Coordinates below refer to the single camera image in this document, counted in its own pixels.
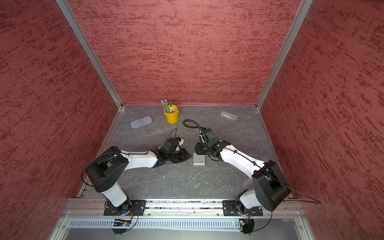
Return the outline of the pink jewelry box base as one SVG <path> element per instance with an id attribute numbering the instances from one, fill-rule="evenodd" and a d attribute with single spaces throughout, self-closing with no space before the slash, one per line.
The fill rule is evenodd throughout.
<path id="1" fill-rule="evenodd" d="M 205 155 L 198 155 L 197 153 L 193 154 L 193 165 L 194 166 L 204 166 L 206 164 Z"/>

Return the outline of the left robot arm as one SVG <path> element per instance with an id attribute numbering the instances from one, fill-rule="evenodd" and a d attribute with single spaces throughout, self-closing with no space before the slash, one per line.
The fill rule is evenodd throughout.
<path id="1" fill-rule="evenodd" d="M 182 148 L 183 143 L 184 140 L 180 137 L 168 138 L 160 147 L 145 152 L 122 151 L 112 146 L 84 167 L 81 179 L 87 175 L 89 186 L 105 196 L 105 215 L 132 215 L 134 206 L 118 183 L 122 173 L 131 169 L 158 168 L 189 160 L 192 155 Z"/>

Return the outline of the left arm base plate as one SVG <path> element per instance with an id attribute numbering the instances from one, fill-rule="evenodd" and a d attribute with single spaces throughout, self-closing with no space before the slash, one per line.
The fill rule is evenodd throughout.
<path id="1" fill-rule="evenodd" d="M 105 202 L 104 216 L 143 216 L 146 200 L 127 200 L 119 207 L 115 207 L 109 200 Z"/>

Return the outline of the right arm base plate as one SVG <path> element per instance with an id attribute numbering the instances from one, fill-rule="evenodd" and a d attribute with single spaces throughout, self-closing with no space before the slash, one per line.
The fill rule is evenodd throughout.
<path id="1" fill-rule="evenodd" d="M 224 216 L 263 216 L 262 207 L 247 208 L 240 201 L 235 200 L 224 200 L 222 204 Z"/>

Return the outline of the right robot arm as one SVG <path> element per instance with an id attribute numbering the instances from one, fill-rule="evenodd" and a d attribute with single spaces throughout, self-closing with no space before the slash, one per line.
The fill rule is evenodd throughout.
<path id="1" fill-rule="evenodd" d="M 219 140 L 211 129 L 201 128 L 199 139 L 195 147 L 199 155 L 228 163 L 252 180 L 253 189 L 244 191 L 236 198 L 236 209 L 240 214 L 258 207 L 272 212 L 291 194 L 276 162 L 264 162 L 248 156 L 229 142 Z"/>

